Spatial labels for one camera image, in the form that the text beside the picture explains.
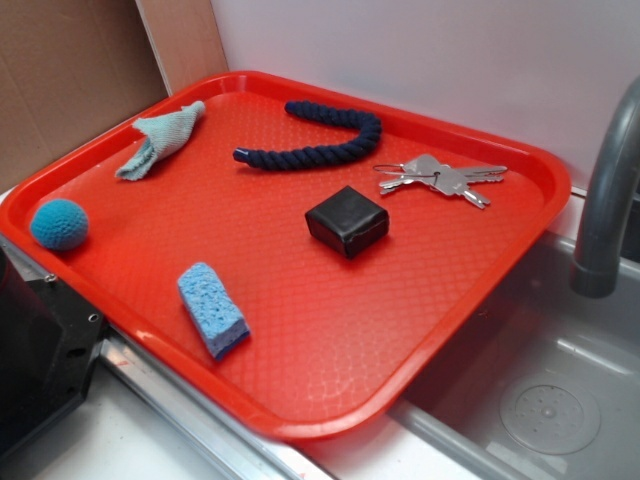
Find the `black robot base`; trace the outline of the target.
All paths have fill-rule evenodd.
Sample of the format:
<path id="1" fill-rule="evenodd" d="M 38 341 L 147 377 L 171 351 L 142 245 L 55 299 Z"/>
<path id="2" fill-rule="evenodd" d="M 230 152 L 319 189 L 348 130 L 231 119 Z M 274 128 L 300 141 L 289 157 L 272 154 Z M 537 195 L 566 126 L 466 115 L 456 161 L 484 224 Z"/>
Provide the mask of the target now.
<path id="1" fill-rule="evenodd" d="M 1 252 L 1 458 L 81 405 L 104 315 L 63 280 L 26 280 Z"/>

